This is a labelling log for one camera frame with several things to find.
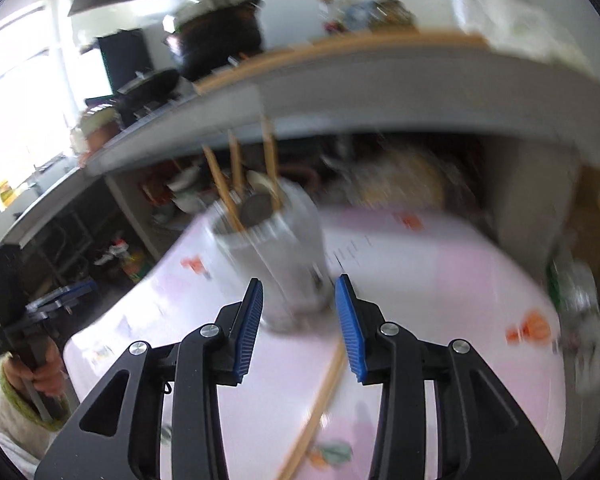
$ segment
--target person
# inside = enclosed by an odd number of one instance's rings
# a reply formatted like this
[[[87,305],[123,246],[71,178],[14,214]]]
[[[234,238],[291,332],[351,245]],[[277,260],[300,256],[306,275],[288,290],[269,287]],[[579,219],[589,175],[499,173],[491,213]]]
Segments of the person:
[[[30,480],[66,419],[43,422],[30,402],[24,380],[31,381],[40,393],[60,399],[67,417],[69,414],[64,396],[64,364],[51,339],[45,357],[46,364],[34,372],[10,356],[0,361],[0,446]]]

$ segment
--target silver screw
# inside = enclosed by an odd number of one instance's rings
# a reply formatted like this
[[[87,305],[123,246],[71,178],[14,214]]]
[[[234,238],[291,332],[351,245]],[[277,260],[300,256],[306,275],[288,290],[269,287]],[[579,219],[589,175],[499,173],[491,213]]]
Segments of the silver screw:
[[[144,354],[147,348],[148,347],[144,341],[136,341],[135,343],[131,343],[131,346],[129,347],[129,353],[132,355]]]
[[[218,335],[220,329],[216,325],[205,325],[200,329],[202,337],[214,337]]]
[[[459,354],[466,354],[469,350],[471,350],[471,345],[464,339],[456,339],[451,343],[451,348],[454,349],[455,352]]]
[[[383,323],[380,327],[380,332],[384,335],[396,335],[400,327],[398,327],[395,323]]]

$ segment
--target sleeve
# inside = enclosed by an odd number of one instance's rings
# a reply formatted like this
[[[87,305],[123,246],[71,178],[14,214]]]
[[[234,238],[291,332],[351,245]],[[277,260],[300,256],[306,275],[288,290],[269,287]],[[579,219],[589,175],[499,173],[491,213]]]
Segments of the sleeve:
[[[64,426],[66,419],[43,422],[38,413],[9,384],[2,370],[3,362],[0,362],[0,433],[40,460],[54,433]],[[69,413],[66,400],[63,399],[62,403],[65,413]]]

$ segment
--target white container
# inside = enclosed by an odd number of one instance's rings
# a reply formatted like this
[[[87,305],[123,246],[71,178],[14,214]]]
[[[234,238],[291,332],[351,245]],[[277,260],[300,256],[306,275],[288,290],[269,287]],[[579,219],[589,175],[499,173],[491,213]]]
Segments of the white container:
[[[300,186],[281,181],[283,208],[243,232],[232,232],[219,206],[206,226],[208,270],[227,298],[240,297],[251,278],[264,287],[262,322],[288,332],[302,317],[325,309],[333,285],[324,256],[318,210]]]

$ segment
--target pan lid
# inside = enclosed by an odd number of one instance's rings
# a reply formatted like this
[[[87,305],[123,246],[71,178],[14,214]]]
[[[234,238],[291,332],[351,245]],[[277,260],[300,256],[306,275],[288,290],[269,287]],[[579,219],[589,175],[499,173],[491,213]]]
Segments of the pan lid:
[[[174,12],[173,18],[173,30],[167,30],[167,32],[177,32],[181,25],[190,22],[195,18],[204,16],[215,10],[226,9],[228,7],[237,7],[244,3],[252,3],[255,6],[259,6],[261,0],[186,0],[182,3]]]

